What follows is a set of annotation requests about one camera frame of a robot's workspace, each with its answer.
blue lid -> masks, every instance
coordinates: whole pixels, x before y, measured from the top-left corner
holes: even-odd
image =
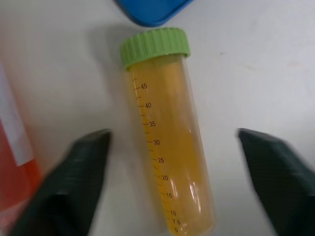
[[[116,0],[136,24],[157,27],[166,23],[193,0]]]

green cap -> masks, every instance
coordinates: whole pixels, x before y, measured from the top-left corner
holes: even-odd
[[[159,28],[128,38],[120,48],[124,68],[144,60],[168,55],[190,55],[185,32],[179,28]]]

